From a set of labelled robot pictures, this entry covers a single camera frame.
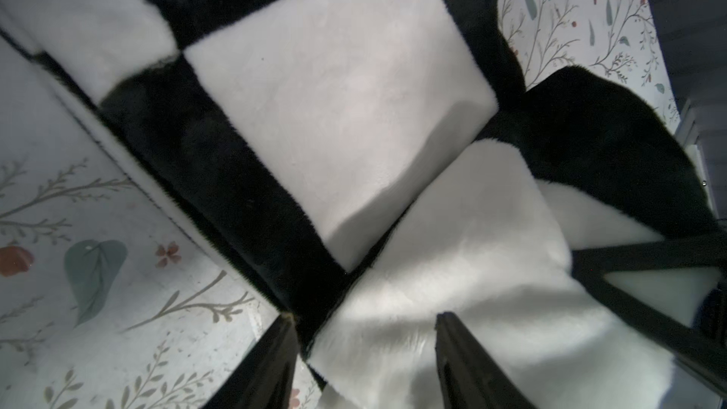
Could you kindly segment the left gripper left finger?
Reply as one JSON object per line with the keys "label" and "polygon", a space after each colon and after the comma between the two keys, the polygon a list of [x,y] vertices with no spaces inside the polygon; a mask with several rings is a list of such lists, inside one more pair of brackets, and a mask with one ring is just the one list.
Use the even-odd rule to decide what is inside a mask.
{"label": "left gripper left finger", "polygon": [[280,314],[204,409],[286,409],[299,342],[295,320]]}

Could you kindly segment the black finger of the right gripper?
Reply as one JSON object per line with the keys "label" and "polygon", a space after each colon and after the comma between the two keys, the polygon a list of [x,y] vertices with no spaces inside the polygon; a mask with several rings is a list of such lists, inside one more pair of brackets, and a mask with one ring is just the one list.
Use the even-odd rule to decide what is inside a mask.
{"label": "black finger of the right gripper", "polygon": [[607,282],[615,272],[726,268],[726,234],[577,250],[572,277],[633,329],[671,352],[678,365],[718,395],[726,393],[726,307],[714,340],[696,333]]}

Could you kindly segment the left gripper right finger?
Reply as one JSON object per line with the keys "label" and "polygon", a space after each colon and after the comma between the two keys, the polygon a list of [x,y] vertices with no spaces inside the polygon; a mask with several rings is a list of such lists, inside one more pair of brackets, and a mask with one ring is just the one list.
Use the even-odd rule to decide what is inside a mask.
{"label": "left gripper right finger", "polygon": [[435,331],[437,375],[446,409],[535,409],[456,314],[438,314]]}

